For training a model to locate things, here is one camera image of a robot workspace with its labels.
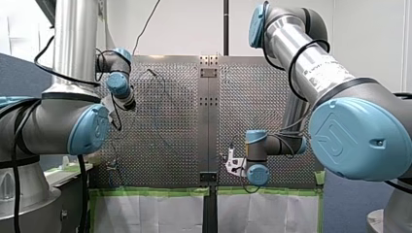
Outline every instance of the small metal part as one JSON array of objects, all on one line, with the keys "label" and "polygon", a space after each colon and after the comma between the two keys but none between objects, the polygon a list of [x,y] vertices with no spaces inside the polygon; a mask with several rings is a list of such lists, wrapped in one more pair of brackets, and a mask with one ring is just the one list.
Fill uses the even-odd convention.
[{"label": "small metal part", "polygon": [[65,220],[68,216],[68,212],[66,210],[61,210],[60,219]]},{"label": "small metal part", "polygon": [[200,181],[202,183],[216,182],[218,180],[218,174],[216,172],[201,172]]},{"label": "small metal part", "polygon": [[217,78],[218,69],[214,68],[202,68],[200,69],[200,78]]}]

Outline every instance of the gray wall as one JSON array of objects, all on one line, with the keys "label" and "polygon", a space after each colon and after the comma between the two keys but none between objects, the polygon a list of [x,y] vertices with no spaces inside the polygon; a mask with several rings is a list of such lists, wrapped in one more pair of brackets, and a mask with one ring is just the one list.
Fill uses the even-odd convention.
[{"label": "gray wall", "polygon": [[[0,96],[40,97],[51,84],[52,76],[33,63],[0,53]],[[61,155],[40,157],[43,170],[61,164]]]},{"label": "gray wall", "polygon": [[364,233],[366,216],[383,209],[392,193],[385,183],[348,181],[326,173],[325,233]]}]

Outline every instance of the stainless steel panel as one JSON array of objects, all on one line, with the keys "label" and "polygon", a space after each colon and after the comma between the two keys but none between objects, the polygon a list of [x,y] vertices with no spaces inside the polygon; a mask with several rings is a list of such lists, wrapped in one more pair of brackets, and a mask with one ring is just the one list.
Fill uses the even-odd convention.
[{"label": "stainless steel panel", "polygon": [[[198,118],[198,66],[198,56],[134,57],[130,81],[137,108],[120,111],[124,129],[112,130],[92,185],[198,186],[198,127],[207,126]],[[104,87],[100,92],[108,94]],[[106,164],[116,158],[119,170],[108,171]]]},{"label": "stainless steel panel", "polygon": [[[235,155],[243,157],[246,154],[246,130],[276,132],[281,128],[289,93],[287,75],[269,67],[261,57],[222,57],[220,67],[220,153],[227,154],[228,145],[234,138]],[[316,163],[310,149],[293,159],[270,156],[269,186],[315,187]],[[240,183],[221,166],[220,185]]]},{"label": "stainless steel panel", "polygon": [[[130,78],[137,110],[120,113],[124,131],[111,132],[92,186],[110,186],[109,180],[112,186],[199,186],[199,172],[205,171],[219,171],[220,185],[239,185],[223,169],[219,155],[227,153],[236,136],[236,156],[244,156],[247,129],[281,128],[288,81],[261,57],[218,60],[212,67],[219,75],[200,78],[205,62],[211,66],[210,56],[135,57]],[[155,79],[147,69],[159,76]],[[108,93],[103,87],[100,92]],[[108,171],[106,164],[116,158],[119,172]],[[312,188],[317,164],[310,150],[294,159],[270,157],[269,185]]]}]

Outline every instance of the metal bracket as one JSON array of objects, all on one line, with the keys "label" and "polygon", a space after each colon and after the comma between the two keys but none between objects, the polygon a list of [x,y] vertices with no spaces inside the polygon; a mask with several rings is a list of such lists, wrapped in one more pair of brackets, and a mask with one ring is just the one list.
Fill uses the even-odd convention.
[{"label": "metal bracket", "polygon": [[214,68],[202,68],[200,69],[200,78],[217,78],[218,69]]},{"label": "metal bracket", "polygon": [[217,172],[201,172],[200,173],[200,182],[201,183],[215,183],[218,181]]}]

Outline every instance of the blue panel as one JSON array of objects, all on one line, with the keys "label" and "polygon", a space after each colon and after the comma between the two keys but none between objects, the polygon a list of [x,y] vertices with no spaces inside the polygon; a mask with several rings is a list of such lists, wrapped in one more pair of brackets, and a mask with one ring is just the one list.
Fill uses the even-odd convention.
[{"label": "blue panel", "polygon": [[130,94],[127,78],[121,72],[113,72],[106,81],[107,88],[117,98],[123,99]]},{"label": "blue panel", "polygon": [[99,150],[109,131],[109,111],[101,104],[91,105],[79,117],[67,144],[72,155],[89,154]]},{"label": "blue panel", "polygon": [[265,186],[269,182],[269,169],[263,164],[251,166],[247,172],[248,181],[254,186]]},{"label": "blue panel", "polygon": [[131,62],[131,54],[123,48],[115,48],[113,51],[120,53],[124,58]]},{"label": "blue panel", "polygon": [[27,96],[2,96],[0,97],[0,109],[24,99],[30,99]]},{"label": "blue panel", "polygon": [[267,137],[267,130],[248,130],[246,131],[246,144],[257,143]]},{"label": "blue panel", "polygon": [[249,45],[252,48],[261,48],[261,33],[263,30],[263,5],[255,8],[249,26]]},{"label": "blue panel", "polygon": [[351,180],[398,178],[412,163],[412,142],[388,111],[358,98],[332,99],[312,114],[311,146],[331,172]]}]

